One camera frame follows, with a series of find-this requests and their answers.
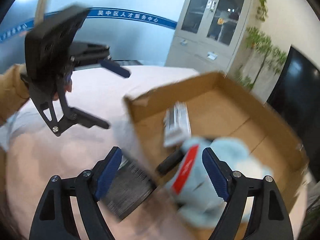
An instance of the wall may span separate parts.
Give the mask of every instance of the wall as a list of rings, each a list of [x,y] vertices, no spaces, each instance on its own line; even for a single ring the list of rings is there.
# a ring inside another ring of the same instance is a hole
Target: wall
[[[177,21],[184,0],[48,0],[47,12],[69,4],[113,7],[141,11]],[[16,0],[0,25],[0,33],[34,17],[37,0]],[[163,65],[174,30],[118,19],[87,19],[75,40],[109,44],[115,60],[135,59],[148,65]],[[0,73],[13,63],[24,62],[24,35],[0,44]]]
[[[302,52],[320,68],[320,22],[306,0],[267,0],[267,20],[261,30],[271,36],[273,43],[284,51],[291,45]],[[253,57],[245,66],[254,76],[260,67],[261,58]],[[273,90],[278,75],[264,69],[253,92],[266,101]]]

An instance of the gray metal cabinet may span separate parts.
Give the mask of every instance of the gray metal cabinet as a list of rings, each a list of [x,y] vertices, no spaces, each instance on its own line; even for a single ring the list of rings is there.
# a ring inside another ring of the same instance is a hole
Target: gray metal cabinet
[[[228,73],[256,11],[257,0],[185,0],[165,65]]]

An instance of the red label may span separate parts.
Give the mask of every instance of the red label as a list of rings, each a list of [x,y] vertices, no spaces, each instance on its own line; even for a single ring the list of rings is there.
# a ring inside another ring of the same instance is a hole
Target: red label
[[[186,154],[185,162],[182,165],[182,168],[177,176],[176,181],[172,185],[172,189],[177,195],[180,194],[183,188],[183,185],[185,184],[185,182],[189,177],[190,171],[192,169],[192,166],[197,156],[198,148],[199,148],[199,145],[194,145],[188,150]]]

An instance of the television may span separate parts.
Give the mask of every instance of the television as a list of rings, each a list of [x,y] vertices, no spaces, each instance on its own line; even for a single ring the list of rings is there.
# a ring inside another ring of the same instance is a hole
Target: television
[[[284,68],[267,102],[300,137],[320,180],[320,71],[291,47]]]

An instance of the silver bolt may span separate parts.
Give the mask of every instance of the silver bolt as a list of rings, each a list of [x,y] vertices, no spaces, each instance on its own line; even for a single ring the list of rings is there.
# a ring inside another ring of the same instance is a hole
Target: silver bolt
[[[58,131],[59,131],[59,127],[58,127],[58,126],[54,126],[54,127],[52,128],[52,131],[53,131],[54,133],[58,132]]]
[[[240,177],[241,177],[241,172],[239,172],[239,171],[234,171],[234,172],[232,173],[232,175],[235,176],[236,178],[240,178]]]
[[[91,171],[90,170],[85,170],[84,172],[82,172],[82,175],[84,177],[89,177],[91,175]]]
[[[266,181],[267,182],[272,182],[273,181],[273,178],[271,176],[266,176]]]
[[[59,179],[60,177],[58,175],[54,175],[51,177],[51,181],[55,182]]]

